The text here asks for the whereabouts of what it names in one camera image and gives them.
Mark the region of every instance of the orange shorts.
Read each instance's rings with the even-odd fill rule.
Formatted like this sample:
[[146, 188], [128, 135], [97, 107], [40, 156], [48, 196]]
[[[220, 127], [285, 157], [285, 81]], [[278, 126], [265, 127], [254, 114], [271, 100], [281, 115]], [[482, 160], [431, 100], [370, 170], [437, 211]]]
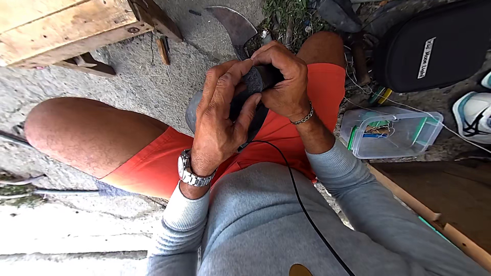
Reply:
[[[345, 69], [340, 66], [329, 63], [308, 65], [308, 96], [316, 114], [331, 131], [336, 126], [339, 104], [344, 97], [344, 82]], [[270, 110], [255, 139], [277, 146], [292, 168], [315, 180], [302, 140], [286, 117]], [[169, 127], [100, 180], [129, 192], [169, 199], [179, 182], [177, 158], [183, 150], [191, 148], [192, 140], [192, 137]], [[270, 145], [251, 143], [240, 154], [234, 154], [220, 165], [212, 184], [225, 174], [260, 162], [285, 164], [280, 153]]]

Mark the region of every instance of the ribbed cuff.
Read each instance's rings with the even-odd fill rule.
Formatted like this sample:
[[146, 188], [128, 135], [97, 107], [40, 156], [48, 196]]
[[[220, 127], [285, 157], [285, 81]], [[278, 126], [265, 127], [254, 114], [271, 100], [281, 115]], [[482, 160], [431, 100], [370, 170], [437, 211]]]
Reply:
[[336, 178], [351, 171], [357, 162], [356, 157], [338, 139], [332, 149], [321, 154], [307, 152], [312, 169], [323, 178]]
[[163, 221], [176, 231], [192, 229], [206, 219], [209, 202], [210, 191], [198, 199], [189, 199], [182, 194], [177, 184], [164, 211]]

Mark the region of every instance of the black bag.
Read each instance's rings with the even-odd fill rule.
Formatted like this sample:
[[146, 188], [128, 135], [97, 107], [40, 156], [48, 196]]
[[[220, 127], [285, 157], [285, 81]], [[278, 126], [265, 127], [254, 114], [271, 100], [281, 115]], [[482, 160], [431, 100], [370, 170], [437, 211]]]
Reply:
[[474, 75], [491, 36], [491, 0], [425, 10], [392, 27], [374, 52], [375, 79], [398, 93], [443, 88]]

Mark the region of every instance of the watch face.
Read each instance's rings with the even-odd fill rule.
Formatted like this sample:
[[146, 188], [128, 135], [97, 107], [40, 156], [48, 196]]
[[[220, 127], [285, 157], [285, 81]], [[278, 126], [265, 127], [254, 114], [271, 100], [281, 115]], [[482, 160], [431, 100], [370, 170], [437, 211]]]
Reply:
[[179, 156], [177, 159], [177, 172], [179, 173], [179, 177], [182, 179], [184, 176], [184, 160], [182, 156]]

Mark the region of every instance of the plastic container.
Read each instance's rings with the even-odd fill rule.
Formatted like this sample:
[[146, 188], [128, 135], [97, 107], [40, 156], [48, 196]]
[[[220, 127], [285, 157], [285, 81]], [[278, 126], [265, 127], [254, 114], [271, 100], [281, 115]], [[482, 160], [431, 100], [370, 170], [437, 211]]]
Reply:
[[[360, 159], [409, 157], [423, 154], [441, 131], [438, 112], [415, 112], [397, 107], [349, 110], [343, 116], [341, 137]], [[389, 124], [384, 137], [369, 137], [367, 126]]]

